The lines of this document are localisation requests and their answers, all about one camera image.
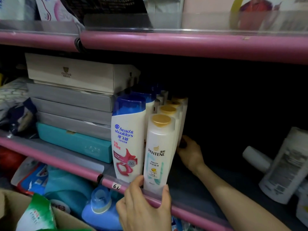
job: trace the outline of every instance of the gray box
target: gray box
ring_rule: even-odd
[[[69,88],[27,83],[29,97],[50,100],[63,104],[112,112],[116,97],[114,95],[80,91]]]
[[[111,141],[111,127],[93,122],[57,116],[50,113],[37,113],[38,120],[46,125],[73,131],[79,134]]]
[[[44,113],[111,126],[112,113],[110,112],[98,111],[95,109],[88,109],[37,98],[31,98],[31,100],[37,110]]]

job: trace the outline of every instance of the blue detergent bottle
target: blue detergent bottle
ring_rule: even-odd
[[[91,196],[83,212],[83,220],[98,231],[120,231],[119,214],[116,210],[116,201],[111,199],[111,192],[99,185]]]
[[[92,183],[50,165],[47,171],[49,176],[44,196],[53,206],[81,219],[82,210],[91,198]]]

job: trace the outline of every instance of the teal box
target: teal box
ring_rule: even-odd
[[[39,122],[36,123],[36,127],[40,139],[46,142],[106,163],[112,162],[111,141],[78,134]]]

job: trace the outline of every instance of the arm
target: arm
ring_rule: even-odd
[[[235,231],[290,231],[275,216],[211,171],[204,164],[200,146],[195,141],[187,136],[183,139],[187,146],[177,148],[179,156],[206,186]]]

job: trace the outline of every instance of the number 60 label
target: number 60 label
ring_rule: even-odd
[[[121,189],[121,184],[118,184],[118,183],[116,183],[116,182],[114,182],[113,184],[112,184],[112,188],[113,189],[115,189],[115,190],[120,190]]]

